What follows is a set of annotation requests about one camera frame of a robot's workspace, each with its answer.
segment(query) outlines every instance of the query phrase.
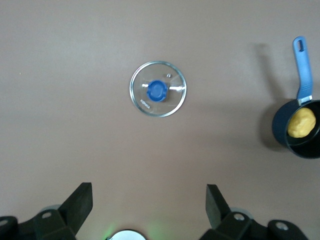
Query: potato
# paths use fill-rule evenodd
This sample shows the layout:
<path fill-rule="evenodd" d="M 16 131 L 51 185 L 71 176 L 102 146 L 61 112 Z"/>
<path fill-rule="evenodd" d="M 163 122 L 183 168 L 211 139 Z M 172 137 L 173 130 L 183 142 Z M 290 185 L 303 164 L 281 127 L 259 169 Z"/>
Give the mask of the potato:
<path fill-rule="evenodd" d="M 309 108 L 300 108 L 290 119 L 287 132 L 293 138 L 307 136 L 316 125 L 316 117 Z"/>

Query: blue lid knob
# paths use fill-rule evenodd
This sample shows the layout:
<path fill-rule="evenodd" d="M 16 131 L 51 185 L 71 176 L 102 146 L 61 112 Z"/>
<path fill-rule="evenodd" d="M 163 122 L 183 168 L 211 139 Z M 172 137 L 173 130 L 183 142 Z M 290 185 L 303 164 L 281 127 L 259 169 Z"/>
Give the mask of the blue lid knob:
<path fill-rule="evenodd" d="M 154 80 L 149 83 L 146 95 L 151 101 L 162 102 L 167 97 L 168 87 L 161 80 Z"/>

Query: blue handle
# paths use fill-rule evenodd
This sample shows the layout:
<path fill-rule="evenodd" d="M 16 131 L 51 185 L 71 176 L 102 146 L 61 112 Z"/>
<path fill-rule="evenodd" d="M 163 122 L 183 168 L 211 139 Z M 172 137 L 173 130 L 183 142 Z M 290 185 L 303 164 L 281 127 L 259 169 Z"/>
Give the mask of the blue handle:
<path fill-rule="evenodd" d="M 312 99 L 312 74 L 308 57 L 307 42 L 304 36 L 298 36 L 292 43 L 296 67 L 300 78 L 300 87 L 297 94 L 299 104 Z"/>

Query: yellow potato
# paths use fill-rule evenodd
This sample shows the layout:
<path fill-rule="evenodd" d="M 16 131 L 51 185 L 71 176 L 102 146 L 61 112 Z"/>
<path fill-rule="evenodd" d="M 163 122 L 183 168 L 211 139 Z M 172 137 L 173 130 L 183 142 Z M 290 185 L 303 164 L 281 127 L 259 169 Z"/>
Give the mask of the yellow potato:
<path fill-rule="evenodd" d="M 303 138 L 307 136 L 316 125 L 316 117 L 309 108 L 300 108 L 290 119 L 288 134 L 293 138 Z"/>

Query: beige surface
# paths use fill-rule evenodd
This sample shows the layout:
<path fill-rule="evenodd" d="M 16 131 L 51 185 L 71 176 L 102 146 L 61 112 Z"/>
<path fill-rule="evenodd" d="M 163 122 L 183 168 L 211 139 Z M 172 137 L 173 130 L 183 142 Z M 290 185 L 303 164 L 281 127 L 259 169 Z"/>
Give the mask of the beige surface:
<path fill-rule="evenodd" d="M 121 228 L 197 240 L 217 184 L 257 222 L 285 219 L 318 240 L 320 161 L 281 148 L 270 123 L 299 87 L 299 35 L 320 99 L 319 23 L 315 0 L 1 0 L 0 216 L 28 220 L 90 181 L 79 240 Z M 155 60 L 187 81 L 166 118 L 129 95 Z"/>

